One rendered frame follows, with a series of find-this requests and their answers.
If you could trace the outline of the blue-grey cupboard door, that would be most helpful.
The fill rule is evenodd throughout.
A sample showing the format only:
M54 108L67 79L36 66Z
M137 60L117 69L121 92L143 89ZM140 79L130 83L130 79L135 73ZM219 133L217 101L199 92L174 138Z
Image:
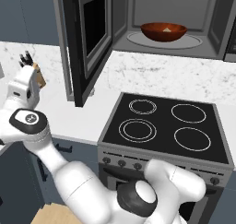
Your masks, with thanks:
M0 224L30 224L43 205L30 154L14 143L0 155Z

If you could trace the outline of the grey microwave oven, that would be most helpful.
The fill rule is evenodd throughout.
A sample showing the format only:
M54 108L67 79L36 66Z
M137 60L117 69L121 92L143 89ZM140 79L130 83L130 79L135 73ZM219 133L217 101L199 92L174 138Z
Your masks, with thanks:
M62 56L69 60L63 0L53 0ZM127 35L145 23L183 25L203 43L190 49L137 45ZM157 53L236 62L236 0L112 0L112 51Z

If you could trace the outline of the blue-grey drawer front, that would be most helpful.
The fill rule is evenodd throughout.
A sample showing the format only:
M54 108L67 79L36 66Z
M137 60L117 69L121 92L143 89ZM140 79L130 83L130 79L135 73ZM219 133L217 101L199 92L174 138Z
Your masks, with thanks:
M63 140L59 138L53 139L54 146L59 144L60 147L73 147L72 153L59 151L61 155L68 161L82 161L90 167L96 175L99 174L98 165L98 150L96 146L90 144L79 143L70 140Z

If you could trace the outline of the grey microwave turntable plate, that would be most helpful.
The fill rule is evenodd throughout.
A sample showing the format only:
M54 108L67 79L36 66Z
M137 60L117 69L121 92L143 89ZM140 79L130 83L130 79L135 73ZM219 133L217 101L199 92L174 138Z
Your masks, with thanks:
M168 41L168 42L161 42L161 41L153 41L147 38L141 32L134 32L127 35L127 39L135 43L137 45L151 47L155 49L190 49L197 47L203 43L203 41L196 36L184 34L180 39L176 41Z

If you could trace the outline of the blue-grey wall cupboard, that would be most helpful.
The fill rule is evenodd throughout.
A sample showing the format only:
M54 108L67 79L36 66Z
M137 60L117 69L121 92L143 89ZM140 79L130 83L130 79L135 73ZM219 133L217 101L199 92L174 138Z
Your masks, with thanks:
M53 0L0 0L0 41L58 46Z

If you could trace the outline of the wooden knife block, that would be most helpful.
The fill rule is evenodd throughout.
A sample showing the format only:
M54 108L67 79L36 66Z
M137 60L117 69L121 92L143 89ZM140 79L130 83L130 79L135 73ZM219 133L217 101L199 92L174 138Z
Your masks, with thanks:
M33 62L32 58L30 56L30 53L28 51L26 51L25 54L21 54L19 57L20 57L19 64L21 67L23 67L25 65L31 65L36 70L36 72L37 72L36 81L37 81L39 87L43 88L46 85L46 82L45 82L44 77L41 73L40 67L38 66L37 63Z

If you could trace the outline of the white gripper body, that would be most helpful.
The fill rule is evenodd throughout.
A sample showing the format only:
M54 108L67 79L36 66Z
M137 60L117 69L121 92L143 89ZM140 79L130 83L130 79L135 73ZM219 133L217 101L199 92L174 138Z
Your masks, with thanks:
M39 85L36 81L37 71L30 65L21 68L18 74L18 88L20 90L38 91Z

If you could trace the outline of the black microwave door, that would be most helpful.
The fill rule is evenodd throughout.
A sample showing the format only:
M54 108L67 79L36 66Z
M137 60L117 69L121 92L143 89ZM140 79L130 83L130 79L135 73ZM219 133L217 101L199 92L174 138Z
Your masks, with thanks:
M83 107L112 51L112 0L63 0L74 102Z

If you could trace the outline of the brown wooden bowl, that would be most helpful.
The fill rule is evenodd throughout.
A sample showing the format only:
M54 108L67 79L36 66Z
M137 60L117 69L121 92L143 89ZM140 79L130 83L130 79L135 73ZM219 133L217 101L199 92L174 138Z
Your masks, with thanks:
M171 32L163 32L166 28L169 28ZM163 22L146 23L141 25L140 29L147 38L161 42L179 40L187 31L183 25Z

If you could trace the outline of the blue-grey base cupboard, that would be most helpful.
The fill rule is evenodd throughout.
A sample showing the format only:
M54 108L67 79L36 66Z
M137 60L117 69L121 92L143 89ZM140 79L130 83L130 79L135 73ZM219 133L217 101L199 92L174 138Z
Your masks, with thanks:
M236 171L232 173L209 224L236 224Z

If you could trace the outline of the black hob stove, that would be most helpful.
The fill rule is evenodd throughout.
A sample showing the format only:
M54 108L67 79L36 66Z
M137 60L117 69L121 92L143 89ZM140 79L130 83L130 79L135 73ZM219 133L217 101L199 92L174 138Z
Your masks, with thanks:
M102 159L111 159L105 164ZM161 159L225 188L234 163L217 106L188 100L121 93L98 142L99 164L144 172L150 159Z

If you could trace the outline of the grey oven door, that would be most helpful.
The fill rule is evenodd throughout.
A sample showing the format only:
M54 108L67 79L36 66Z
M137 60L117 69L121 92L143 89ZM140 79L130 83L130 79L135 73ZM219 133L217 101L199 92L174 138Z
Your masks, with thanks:
M99 164L99 177L110 190L117 190L122 183L133 180L144 180L144 172L133 169L120 168L112 165ZM187 224L208 224L224 188L208 184L204 198L195 203L183 203L179 213Z

